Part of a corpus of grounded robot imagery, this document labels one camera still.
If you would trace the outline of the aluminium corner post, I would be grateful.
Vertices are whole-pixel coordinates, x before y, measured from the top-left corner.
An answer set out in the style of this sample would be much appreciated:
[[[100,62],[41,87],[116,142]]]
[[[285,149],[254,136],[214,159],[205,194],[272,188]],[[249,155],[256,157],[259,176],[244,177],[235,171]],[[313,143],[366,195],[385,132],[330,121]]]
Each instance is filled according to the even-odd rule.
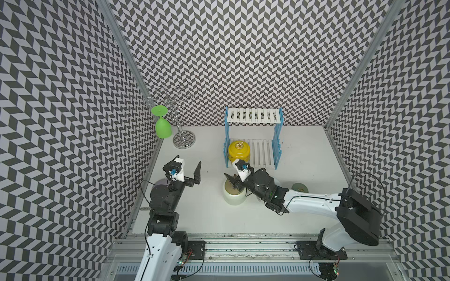
[[[155,102],[144,82],[143,76],[138,69],[137,62],[135,61],[135,58],[131,53],[131,50],[120,28],[120,25],[116,20],[113,10],[111,9],[110,1],[98,0],[96,2],[98,5],[98,9],[100,10],[100,12],[104,17],[105,24],[108,25],[111,34],[114,37],[116,44],[119,50],[121,51],[123,58],[128,65],[128,68],[131,71],[131,74],[135,78],[140,93],[142,94],[145,104],[148,107],[148,111],[151,111],[151,109],[155,106]]]
[[[383,20],[380,23],[380,26],[377,28],[375,35],[373,36],[367,50],[364,52],[359,64],[357,65],[354,73],[352,74],[348,85],[344,89],[341,97],[339,98],[336,107],[332,111],[329,119],[327,120],[324,130],[329,131],[333,124],[336,122],[338,116],[341,114],[344,106],[348,102],[352,92],[355,90],[358,82],[362,78],[364,72],[366,71],[366,68],[368,67],[369,63],[371,62],[371,59],[377,52],[377,49],[380,47],[380,45],[383,42],[383,39],[385,38],[387,32],[393,25],[393,22],[395,21],[398,14],[401,12],[402,7],[405,5],[405,1],[393,1],[387,10],[386,16],[383,18]]]

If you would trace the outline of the blue white slatted shelf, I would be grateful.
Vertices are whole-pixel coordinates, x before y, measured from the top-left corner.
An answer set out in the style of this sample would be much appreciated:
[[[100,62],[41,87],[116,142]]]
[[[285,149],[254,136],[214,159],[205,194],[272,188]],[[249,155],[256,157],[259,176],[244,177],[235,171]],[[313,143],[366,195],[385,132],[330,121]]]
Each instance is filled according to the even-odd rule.
[[[243,141],[250,147],[250,165],[276,170],[279,166],[281,149],[281,130],[284,123],[283,108],[232,108],[225,109],[225,141],[223,158],[225,166],[231,164],[229,147],[235,141]],[[231,138],[230,124],[272,125],[274,134],[271,139],[264,138]]]

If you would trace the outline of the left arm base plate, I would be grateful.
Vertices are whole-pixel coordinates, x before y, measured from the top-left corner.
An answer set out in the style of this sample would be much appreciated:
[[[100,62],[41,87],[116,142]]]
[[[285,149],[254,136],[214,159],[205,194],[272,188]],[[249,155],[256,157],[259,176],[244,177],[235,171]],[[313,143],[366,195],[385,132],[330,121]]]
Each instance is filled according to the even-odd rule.
[[[206,241],[188,241],[187,246],[183,250],[182,260],[203,260],[205,257]]]

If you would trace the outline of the yellow ceramic tea canister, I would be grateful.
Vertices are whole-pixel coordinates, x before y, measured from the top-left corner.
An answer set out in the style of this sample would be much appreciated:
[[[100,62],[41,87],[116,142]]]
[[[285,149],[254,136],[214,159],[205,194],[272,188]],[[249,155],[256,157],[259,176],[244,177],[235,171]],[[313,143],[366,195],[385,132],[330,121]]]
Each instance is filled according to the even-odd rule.
[[[250,145],[242,140],[236,140],[232,142],[228,147],[228,159],[232,163],[236,159],[241,159],[245,162],[249,162],[250,153],[251,153]]]

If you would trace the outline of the cream tea canister tan lid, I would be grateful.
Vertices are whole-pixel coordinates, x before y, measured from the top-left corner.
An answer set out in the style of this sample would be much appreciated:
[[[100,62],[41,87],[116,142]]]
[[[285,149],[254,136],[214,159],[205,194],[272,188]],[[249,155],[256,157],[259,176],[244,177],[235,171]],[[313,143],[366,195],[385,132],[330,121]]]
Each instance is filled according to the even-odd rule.
[[[246,200],[245,191],[243,190],[239,192],[237,189],[233,187],[233,185],[228,179],[224,183],[222,193],[225,202],[231,206],[241,205]]]

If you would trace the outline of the green small tea canister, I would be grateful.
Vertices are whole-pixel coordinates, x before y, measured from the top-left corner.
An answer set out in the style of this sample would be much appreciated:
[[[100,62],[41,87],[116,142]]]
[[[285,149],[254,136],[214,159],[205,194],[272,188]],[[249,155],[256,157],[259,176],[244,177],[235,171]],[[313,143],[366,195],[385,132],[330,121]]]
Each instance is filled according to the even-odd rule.
[[[308,187],[302,183],[294,183],[291,189],[296,192],[309,193]]]

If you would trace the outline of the grey round coaster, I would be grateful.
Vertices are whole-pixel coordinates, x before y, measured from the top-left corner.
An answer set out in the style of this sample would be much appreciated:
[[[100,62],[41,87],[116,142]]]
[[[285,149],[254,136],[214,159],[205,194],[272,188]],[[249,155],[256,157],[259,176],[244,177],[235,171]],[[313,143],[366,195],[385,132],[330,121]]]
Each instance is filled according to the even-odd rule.
[[[168,186],[171,184],[171,179],[160,179],[155,182],[155,184],[152,186],[152,190],[167,190]]]

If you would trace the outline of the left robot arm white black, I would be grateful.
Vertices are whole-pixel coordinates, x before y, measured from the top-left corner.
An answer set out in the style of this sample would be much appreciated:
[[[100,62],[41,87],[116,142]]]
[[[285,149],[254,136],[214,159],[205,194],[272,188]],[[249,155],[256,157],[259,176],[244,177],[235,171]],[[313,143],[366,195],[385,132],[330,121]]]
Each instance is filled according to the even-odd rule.
[[[188,235],[178,231],[176,208],[186,187],[201,182],[199,162],[193,177],[184,175],[185,162],[176,156],[162,168],[167,182],[154,185],[150,194],[150,216],[145,228],[145,250],[136,281],[169,281],[179,260],[188,250]]]

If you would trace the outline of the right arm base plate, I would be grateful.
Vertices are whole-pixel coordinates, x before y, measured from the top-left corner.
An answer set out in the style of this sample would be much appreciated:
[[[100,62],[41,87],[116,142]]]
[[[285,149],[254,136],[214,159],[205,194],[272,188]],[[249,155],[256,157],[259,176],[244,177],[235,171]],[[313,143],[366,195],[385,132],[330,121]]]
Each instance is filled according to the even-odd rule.
[[[294,249],[300,256],[300,260],[326,260],[326,261],[345,261],[348,259],[344,248],[337,252],[333,252],[325,247],[316,247],[313,241],[297,241]]]

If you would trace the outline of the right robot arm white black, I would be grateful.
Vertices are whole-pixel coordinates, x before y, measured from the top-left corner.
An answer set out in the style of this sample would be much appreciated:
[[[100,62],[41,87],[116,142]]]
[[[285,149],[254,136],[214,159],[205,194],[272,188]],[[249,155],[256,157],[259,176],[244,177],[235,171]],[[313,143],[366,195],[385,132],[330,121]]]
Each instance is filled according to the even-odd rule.
[[[279,216],[308,213],[335,219],[333,227],[323,228],[316,248],[337,252],[355,243],[375,247],[379,244],[381,210],[354,189],[344,188],[335,194],[310,194],[275,184],[264,168],[257,171],[249,165],[225,174],[234,189],[248,190],[259,197],[265,207]]]

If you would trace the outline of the green plastic wine glass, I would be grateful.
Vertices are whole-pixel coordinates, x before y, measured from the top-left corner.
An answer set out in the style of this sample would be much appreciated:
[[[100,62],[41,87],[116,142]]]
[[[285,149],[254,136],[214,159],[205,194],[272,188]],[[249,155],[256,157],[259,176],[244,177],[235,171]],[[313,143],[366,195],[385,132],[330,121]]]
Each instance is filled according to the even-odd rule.
[[[151,113],[158,117],[155,123],[155,132],[158,138],[165,139],[172,135],[171,124],[165,119],[168,109],[164,105],[156,105],[151,109]]]

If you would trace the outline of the aluminium corner post right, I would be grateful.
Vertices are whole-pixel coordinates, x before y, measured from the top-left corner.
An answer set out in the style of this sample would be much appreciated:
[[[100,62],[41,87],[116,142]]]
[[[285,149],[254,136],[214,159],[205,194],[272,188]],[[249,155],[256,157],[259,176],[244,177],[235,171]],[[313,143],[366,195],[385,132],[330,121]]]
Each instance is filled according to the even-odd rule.
[[[368,67],[369,63],[371,62],[371,59],[377,52],[377,49],[380,47],[380,45],[383,42],[383,39],[385,38],[387,32],[393,25],[393,22],[395,21],[398,14],[401,12],[402,7],[405,5],[405,1],[393,1],[387,10],[386,16],[383,18],[383,20],[380,23],[380,26],[377,28],[375,35],[373,36],[367,50],[364,52],[359,64],[357,65],[354,73],[352,74],[348,85],[344,89],[341,97],[339,98],[336,107],[332,111],[329,119],[327,120],[324,130],[329,131],[333,124],[336,122],[338,116],[341,114],[344,106],[348,102],[352,92],[355,90],[358,82],[362,78],[364,72],[366,71],[366,68]]]

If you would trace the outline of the aluminium corner post left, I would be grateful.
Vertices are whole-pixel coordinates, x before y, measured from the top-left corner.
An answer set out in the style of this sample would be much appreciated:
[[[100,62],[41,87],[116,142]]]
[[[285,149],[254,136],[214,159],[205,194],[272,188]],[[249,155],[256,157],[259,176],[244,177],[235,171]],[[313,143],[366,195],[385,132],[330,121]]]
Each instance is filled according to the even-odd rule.
[[[155,102],[144,82],[143,76],[138,69],[137,62],[135,61],[135,58],[131,53],[131,50],[120,28],[120,25],[116,20],[113,10],[111,9],[110,1],[98,0],[96,2],[98,5],[98,9],[100,10],[100,12],[104,17],[105,24],[108,25],[111,34],[114,37],[116,44],[119,50],[121,51],[123,58],[128,65],[128,68],[131,71],[131,74],[135,78],[140,93],[142,94],[145,104],[148,107],[148,111],[151,111],[151,109],[155,106]]]

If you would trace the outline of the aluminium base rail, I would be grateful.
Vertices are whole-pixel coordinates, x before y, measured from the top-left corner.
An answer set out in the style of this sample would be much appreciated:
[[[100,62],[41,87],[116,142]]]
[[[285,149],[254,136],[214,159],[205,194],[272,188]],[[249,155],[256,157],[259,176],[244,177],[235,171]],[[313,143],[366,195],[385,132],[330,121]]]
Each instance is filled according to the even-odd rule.
[[[394,248],[387,240],[377,247],[346,246],[341,258],[312,256],[306,260],[295,247],[297,242],[314,244],[312,234],[191,234],[203,241],[200,258],[188,259],[174,276],[186,281],[286,280],[317,281],[320,274],[336,270],[339,281],[407,281]]]

